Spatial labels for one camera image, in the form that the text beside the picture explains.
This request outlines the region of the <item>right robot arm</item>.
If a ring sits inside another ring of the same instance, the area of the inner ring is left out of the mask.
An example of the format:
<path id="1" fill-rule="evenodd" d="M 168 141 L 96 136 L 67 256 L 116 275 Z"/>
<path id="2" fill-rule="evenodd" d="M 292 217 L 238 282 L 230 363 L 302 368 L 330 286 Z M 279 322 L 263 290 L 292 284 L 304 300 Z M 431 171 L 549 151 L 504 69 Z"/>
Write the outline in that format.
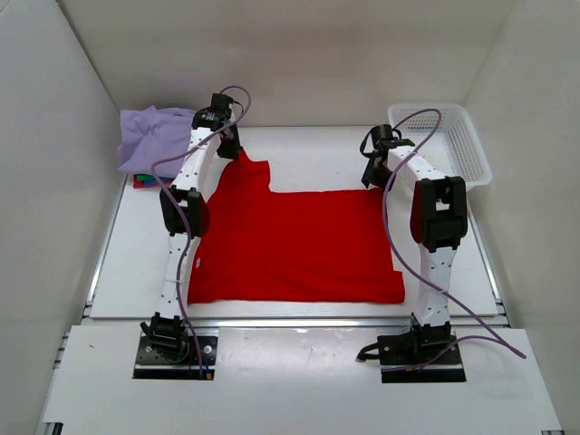
<path id="1" fill-rule="evenodd" d="M 450 341 L 450 270 L 468 231 L 466 184 L 461 177 L 435 169 L 389 124 L 374 126 L 364 137 L 361 154 L 368 159 L 362 184 L 383 191 L 397 177 L 411 190 L 410 230 L 420 250 L 420 290 L 411 314 L 414 333 L 406 351 L 426 363 Z"/>

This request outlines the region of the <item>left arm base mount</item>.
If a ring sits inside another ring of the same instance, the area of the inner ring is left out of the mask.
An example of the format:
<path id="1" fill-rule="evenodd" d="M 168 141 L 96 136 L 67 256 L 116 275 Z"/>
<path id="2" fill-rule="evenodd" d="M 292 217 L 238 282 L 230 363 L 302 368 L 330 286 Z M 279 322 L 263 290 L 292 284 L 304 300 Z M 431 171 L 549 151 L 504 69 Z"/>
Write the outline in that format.
<path id="1" fill-rule="evenodd" d="M 133 378 L 141 380 L 213 381 L 218 356 L 216 334 L 197 335 L 179 316 L 155 313 L 140 323 Z"/>

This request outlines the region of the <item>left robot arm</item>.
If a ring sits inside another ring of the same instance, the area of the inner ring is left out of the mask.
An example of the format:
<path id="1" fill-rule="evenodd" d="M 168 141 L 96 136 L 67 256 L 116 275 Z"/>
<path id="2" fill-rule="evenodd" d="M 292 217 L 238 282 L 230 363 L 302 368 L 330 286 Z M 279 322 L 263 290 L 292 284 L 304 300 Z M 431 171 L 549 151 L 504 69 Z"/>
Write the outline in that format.
<path id="1" fill-rule="evenodd" d="M 169 259 L 157 312 L 141 329 L 149 346 L 168 360 L 178 361 L 199 348 L 189 335 L 185 305 L 188 254 L 208 232 L 209 211 L 202 187 L 214 156 L 236 160 L 242 151 L 234 106 L 224 91 L 212 95 L 208 107 L 191 122 L 187 152 L 176 178 L 159 193 L 163 223 L 169 233 Z"/>

